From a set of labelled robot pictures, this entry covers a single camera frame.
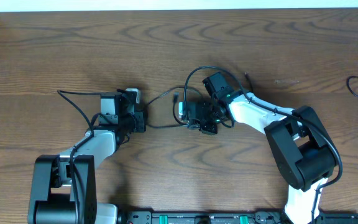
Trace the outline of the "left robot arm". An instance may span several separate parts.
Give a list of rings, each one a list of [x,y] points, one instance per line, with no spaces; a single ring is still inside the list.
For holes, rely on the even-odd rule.
[[[96,196],[96,170],[130,140],[145,132],[141,92],[136,88],[99,94],[100,111],[86,118],[84,137],[55,155],[34,163],[29,223],[128,223],[125,211]]]

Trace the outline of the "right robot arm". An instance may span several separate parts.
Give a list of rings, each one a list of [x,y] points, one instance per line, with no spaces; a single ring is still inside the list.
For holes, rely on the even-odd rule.
[[[220,70],[203,80],[209,100],[180,102],[180,118],[188,128],[210,135],[217,134],[219,124],[233,128],[236,123],[262,133],[289,185],[285,215],[292,223],[316,223],[321,191],[341,178],[343,164],[315,110],[273,105],[243,86],[234,89],[224,74]]]

